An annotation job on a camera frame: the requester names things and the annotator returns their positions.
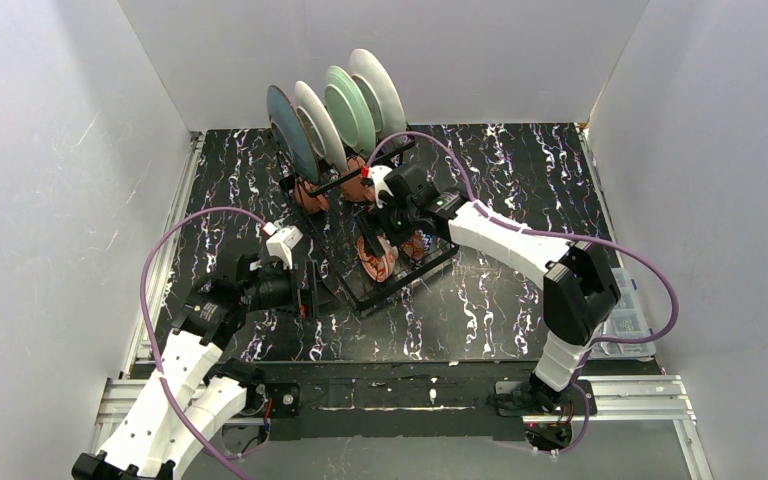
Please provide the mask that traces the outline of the red teal floral plate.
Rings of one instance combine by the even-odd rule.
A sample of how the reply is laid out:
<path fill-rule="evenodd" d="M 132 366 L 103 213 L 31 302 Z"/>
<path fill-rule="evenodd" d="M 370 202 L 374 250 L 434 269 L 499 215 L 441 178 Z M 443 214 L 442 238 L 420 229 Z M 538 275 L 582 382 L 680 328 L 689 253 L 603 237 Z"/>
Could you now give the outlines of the red teal floral plate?
<path fill-rule="evenodd" d="M 379 140 L 407 130 L 401 98 L 375 55 L 362 48 L 353 50 L 349 57 L 349 75 L 367 102 Z"/>

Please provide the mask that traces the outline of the green rim lettered plate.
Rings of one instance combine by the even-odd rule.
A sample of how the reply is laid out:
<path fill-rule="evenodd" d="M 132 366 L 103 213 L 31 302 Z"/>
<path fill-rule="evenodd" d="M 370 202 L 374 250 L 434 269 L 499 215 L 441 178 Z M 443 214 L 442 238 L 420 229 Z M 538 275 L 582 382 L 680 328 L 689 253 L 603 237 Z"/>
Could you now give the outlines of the green rim lettered plate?
<path fill-rule="evenodd" d="M 294 86 L 294 99 L 296 113 L 310 136 L 317 157 L 340 173 L 348 171 L 342 140 L 318 95 L 306 82 L 299 80 Z"/>

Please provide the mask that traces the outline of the light green flower plate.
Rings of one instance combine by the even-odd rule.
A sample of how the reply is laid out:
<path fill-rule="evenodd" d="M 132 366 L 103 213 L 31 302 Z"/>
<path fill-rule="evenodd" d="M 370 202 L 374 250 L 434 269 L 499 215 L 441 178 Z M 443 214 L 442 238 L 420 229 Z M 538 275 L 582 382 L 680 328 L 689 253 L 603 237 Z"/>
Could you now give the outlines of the light green flower plate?
<path fill-rule="evenodd" d="M 376 146 L 373 118 L 361 90 L 340 66 L 326 70 L 324 103 L 343 143 L 369 157 Z"/>

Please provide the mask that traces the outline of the dark blue glazed plate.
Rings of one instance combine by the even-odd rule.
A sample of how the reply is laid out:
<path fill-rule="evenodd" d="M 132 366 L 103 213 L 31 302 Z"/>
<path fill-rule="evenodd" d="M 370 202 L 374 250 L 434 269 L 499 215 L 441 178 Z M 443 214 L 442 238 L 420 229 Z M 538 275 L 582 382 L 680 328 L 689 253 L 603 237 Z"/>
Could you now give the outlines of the dark blue glazed plate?
<path fill-rule="evenodd" d="M 280 87 L 270 85 L 267 88 L 266 108 L 271 128 L 274 130 L 273 136 L 291 162 L 295 173 L 318 185 L 321 171 L 310 136 L 292 102 Z"/>

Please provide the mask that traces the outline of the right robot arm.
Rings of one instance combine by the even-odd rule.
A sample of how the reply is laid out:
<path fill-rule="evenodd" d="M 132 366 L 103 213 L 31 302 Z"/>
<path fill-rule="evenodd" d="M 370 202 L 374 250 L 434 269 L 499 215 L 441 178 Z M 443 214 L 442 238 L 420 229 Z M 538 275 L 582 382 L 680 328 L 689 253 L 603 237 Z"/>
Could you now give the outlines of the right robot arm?
<path fill-rule="evenodd" d="M 568 397 L 577 368 L 619 303 L 609 256 L 596 242 L 529 235 L 524 225 L 472 200 L 462 188 L 440 191 L 418 168 L 363 166 L 370 206 L 358 220 L 375 255 L 418 231 L 483 253 L 524 275 L 542 292 L 547 340 L 529 379 L 498 394 L 498 409 L 550 412 Z"/>

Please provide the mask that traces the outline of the orange floral pattern bowl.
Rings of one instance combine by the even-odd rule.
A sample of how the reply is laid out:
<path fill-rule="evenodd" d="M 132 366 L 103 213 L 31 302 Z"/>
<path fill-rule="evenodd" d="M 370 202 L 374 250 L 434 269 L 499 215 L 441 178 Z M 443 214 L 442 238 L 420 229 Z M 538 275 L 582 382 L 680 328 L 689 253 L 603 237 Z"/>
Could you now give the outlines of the orange floral pattern bowl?
<path fill-rule="evenodd" d="M 359 237 L 356 242 L 358 258 L 364 270 L 370 278 L 377 283 L 383 283 L 391 277 L 398 258 L 398 249 L 388 240 L 387 242 L 386 255 L 381 258 L 375 258 L 365 252 L 364 239 L 362 236 Z"/>

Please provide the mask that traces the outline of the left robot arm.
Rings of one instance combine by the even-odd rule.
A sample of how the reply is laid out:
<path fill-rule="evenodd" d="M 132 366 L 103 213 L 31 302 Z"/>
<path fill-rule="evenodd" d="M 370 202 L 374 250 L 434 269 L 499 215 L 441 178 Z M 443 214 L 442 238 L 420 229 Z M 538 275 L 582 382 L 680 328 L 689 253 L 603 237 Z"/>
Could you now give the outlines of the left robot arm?
<path fill-rule="evenodd" d="M 111 436 L 75 461 L 75 479 L 180 479 L 233 416 L 262 415 L 268 435 L 274 399 L 264 372 L 223 351 L 250 313 L 279 310 L 312 318 L 333 300 L 315 260 L 287 264 L 256 254 L 233 260 L 229 271 L 200 278 L 173 323 L 155 369 Z"/>

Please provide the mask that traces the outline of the red geometric pattern bowl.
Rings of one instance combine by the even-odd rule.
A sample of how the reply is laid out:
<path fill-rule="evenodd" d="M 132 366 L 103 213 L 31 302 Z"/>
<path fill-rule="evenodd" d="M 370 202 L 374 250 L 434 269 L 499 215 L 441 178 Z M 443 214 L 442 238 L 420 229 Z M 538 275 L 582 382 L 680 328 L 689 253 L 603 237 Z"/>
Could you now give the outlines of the red geometric pattern bowl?
<path fill-rule="evenodd" d="M 431 235 L 417 230 L 400 247 L 400 250 L 413 261 L 421 262 L 432 250 L 433 238 Z"/>

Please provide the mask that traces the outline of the black wire dish rack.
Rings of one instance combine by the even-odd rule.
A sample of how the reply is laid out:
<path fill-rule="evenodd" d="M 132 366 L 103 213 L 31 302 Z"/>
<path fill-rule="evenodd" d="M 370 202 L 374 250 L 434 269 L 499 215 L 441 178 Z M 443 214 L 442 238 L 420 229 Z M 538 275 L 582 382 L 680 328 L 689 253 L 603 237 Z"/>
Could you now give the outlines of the black wire dish rack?
<path fill-rule="evenodd" d="M 375 309 L 458 253 L 435 219 L 419 217 L 420 201 L 438 190 L 403 161 L 415 141 L 385 147 L 373 165 L 359 156 L 343 172 L 321 163 L 319 181 L 310 183 L 296 171 L 278 126 L 271 126 L 269 138 L 287 171 L 282 193 L 312 240 L 309 270 L 320 292 L 330 291 L 359 312 Z"/>

